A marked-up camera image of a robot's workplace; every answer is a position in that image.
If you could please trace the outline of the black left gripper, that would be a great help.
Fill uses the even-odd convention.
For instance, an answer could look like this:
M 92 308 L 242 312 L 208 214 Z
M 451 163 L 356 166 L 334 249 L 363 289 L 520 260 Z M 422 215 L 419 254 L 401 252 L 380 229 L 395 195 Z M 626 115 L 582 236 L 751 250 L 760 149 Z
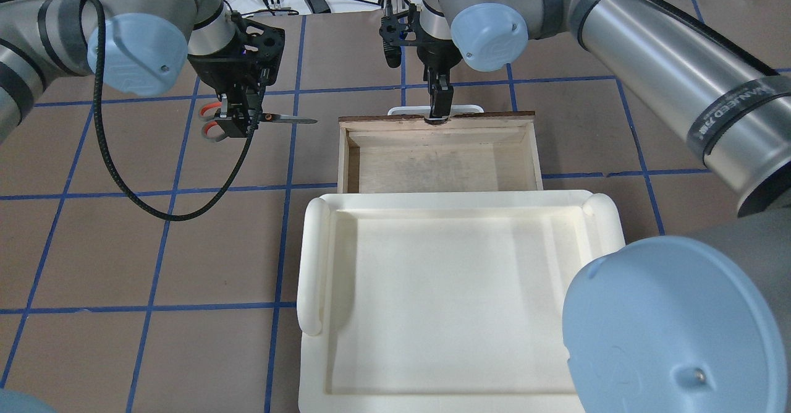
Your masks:
M 218 52 L 187 55 L 200 80 L 219 95 L 219 106 L 214 112 L 214 138 L 248 137 L 254 118 L 262 112 L 262 98 L 256 92 L 275 84 L 275 70 L 261 69 L 243 60 L 242 49 L 241 32 L 237 28 L 230 42 Z

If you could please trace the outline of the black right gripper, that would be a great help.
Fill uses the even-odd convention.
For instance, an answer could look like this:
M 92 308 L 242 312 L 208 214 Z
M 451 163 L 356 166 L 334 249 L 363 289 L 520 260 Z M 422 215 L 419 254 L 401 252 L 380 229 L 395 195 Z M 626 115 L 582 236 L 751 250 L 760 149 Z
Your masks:
M 452 41 L 430 42 L 419 46 L 419 60 L 424 65 L 430 97 L 427 120 L 448 120 L 452 109 L 453 86 L 449 71 L 463 56 Z

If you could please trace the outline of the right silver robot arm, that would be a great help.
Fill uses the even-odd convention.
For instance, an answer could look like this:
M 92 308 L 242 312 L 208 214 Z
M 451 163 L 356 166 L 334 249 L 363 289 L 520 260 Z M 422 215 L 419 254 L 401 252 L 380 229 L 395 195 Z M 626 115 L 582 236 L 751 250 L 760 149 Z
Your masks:
M 563 303 L 587 412 L 789 411 L 789 78 L 662 0 L 423 0 L 472 69 L 569 32 L 738 193 L 738 219 L 597 258 Z

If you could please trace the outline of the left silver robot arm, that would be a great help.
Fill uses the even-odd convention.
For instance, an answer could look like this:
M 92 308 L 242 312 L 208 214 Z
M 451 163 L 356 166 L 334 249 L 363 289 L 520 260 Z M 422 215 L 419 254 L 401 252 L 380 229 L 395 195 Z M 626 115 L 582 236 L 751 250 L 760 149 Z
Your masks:
M 186 63 L 225 111 L 260 111 L 285 41 L 223 0 L 2 0 L 2 139 L 56 80 L 94 77 L 156 97 Z

